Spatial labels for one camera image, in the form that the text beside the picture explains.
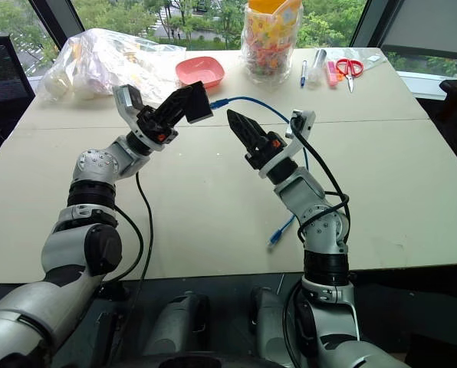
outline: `tree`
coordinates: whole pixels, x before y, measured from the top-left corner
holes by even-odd
[[[160,24],[162,24],[164,31],[167,33],[167,38],[170,40],[170,11],[166,18],[162,18],[162,9],[169,9],[169,6],[170,1],[168,0],[143,0],[143,9],[157,15],[157,18],[160,20]]]
[[[322,16],[310,13],[302,19],[302,26],[298,31],[297,47],[322,48],[341,44],[343,34],[335,31]]]
[[[14,46],[22,45],[38,67],[48,65],[58,55],[58,48],[27,0],[0,0],[0,32],[9,33]]]
[[[171,6],[181,12],[182,25],[186,25],[186,13],[192,9],[191,0],[172,0]]]
[[[245,3],[246,0],[214,0],[211,3],[213,15],[219,17],[215,29],[223,35],[226,49],[229,48],[229,43],[240,42]]]
[[[298,47],[349,45],[366,0],[303,0]]]
[[[145,11],[139,2],[109,0],[73,0],[75,10],[86,29],[106,28],[133,36],[150,33],[156,17]]]
[[[457,60],[444,57],[401,55],[396,52],[385,53],[397,71],[437,74],[452,77],[457,74]]]

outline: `blue pen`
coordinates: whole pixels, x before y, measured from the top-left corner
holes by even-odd
[[[300,78],[300,87],[303,88],[305,85],[305,79],[307,77],[307,61],[304,60],[302,63],[302,76]]]

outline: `blue cable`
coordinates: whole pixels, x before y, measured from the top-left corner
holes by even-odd
[[[267,103],[264,103],[261,100],[258,100],[253,97],[237,96],[237,97],[232,97],[232,98],[222,98],[221,100],[217,100],[215,102],[210,103],[210,107],[212,110],[216,110],[216,109],[219,109],[220,107],[225,106],[225,105],[229,104],[230,102],[236,101],[236,100],[246,100],[246,101],[251,101],[256,104],[259,104],[259,105],[271,110],[276,115],[278,115],[286,124],[290,123],[290,120],[285,115],[280,113],[278,110],[269,106]],[[305,168],[308,170],[307,151],[305,150],[305,148],[302,148],[302,150],[304,151]],[[269,238],[269,241],[268,241],[268,250],[272,250],[273,247],[280,241],[280,238],[283,235],[283,232],[286,230],[286,228],[288,226],[290,226],[290,224],[293,222],[293,220],[295,220],[295,215],[292,214],[291,217],[288,219],[288,221],[286,221],[283,224],[283,226],[281,226],[278,230],[276,230],[273,233],[273,235]]]

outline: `pink eraser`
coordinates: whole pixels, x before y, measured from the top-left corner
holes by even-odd
[[[336,67],[334,66],[333,61],[328,61],[326,63],[326,75],[327,75],[327,84],[329,84],[329,87],[335,87],[337,84],[337,75],[336,75]]]

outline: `pink bowl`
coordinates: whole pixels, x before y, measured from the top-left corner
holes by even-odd
[[[176,74],[183,84],[203,82],[205,88],[216,86],[225,72],[220,63],[210,56],[194,57],[176,65]]]

